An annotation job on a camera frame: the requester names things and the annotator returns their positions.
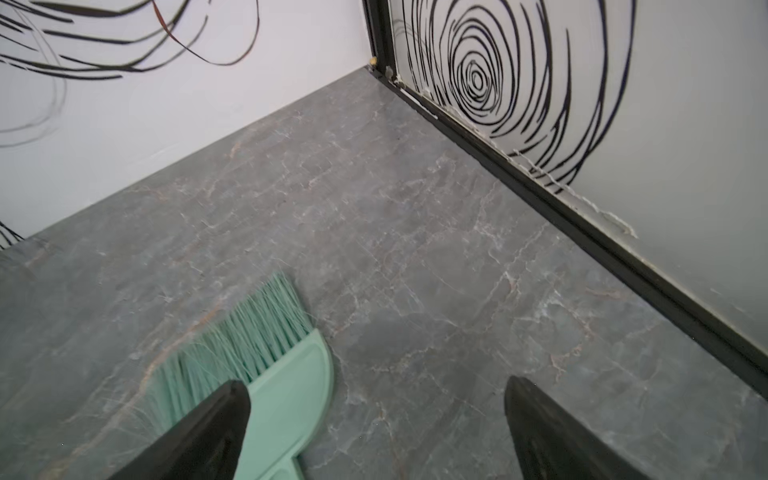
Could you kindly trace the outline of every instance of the mint green broom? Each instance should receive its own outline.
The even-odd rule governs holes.
[[[328,408],[333,364],[282,273],[155,370],[150,394],[158,433],[231,379],[248,385],[251,402],[235,480],[301,479],[296,456]]]

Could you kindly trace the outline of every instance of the black metal frame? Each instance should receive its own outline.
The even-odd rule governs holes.
[[[396,74],[395,47],[388,0],[363,0],[376,66],[371,73],[410,104],[445,136],[568,235],[582,250],[645,299],[677,328],[695,340],[763,398],[768,399],[768,356],[721,319],[664,279],[619,243],[576,214],[554,195],[510,165],[464,125],[435,108],[403,84],[392,83]]]

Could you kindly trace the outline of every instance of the marble floor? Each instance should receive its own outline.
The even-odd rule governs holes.
[[[285,270],[323,478],[521,477],[532,379],[652,478],[765,478],[768,406],[364,70],[0,253],[0,477],[106,478],[155,359]]]

